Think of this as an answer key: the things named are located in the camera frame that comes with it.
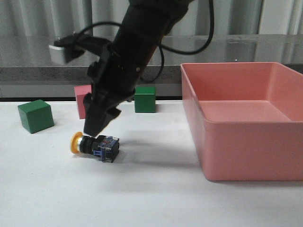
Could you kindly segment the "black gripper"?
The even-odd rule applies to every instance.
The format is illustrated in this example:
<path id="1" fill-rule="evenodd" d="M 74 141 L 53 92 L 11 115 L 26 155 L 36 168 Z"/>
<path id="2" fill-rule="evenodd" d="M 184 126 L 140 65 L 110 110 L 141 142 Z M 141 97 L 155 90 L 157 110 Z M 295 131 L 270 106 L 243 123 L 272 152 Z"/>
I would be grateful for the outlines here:
<path id="1" fill-rule="evenodd" d="M 92 93 L 83 99 L 83 132 L 96 137 L 120 115 L 118 105 L 134 95 L 135 85 L 147 65 L 147 43 L 106 43 L 88 51 L 98 55 L 99 61 L 88 69 Z"/>

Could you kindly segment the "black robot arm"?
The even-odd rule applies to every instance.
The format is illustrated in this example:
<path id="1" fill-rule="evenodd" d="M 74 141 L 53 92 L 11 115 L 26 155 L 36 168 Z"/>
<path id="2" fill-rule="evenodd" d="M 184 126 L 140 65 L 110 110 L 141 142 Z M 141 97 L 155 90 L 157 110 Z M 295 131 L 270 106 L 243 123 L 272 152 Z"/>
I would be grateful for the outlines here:
<path id="1" fill-rule="evenodd" d="M 188 11 L 188 0 L 132 0 L 114 41 L 89 66 L 91 93 L 84 98 L 83 131 L 97 136 L 135 93 L 141 75 L 162 38 Z"/>

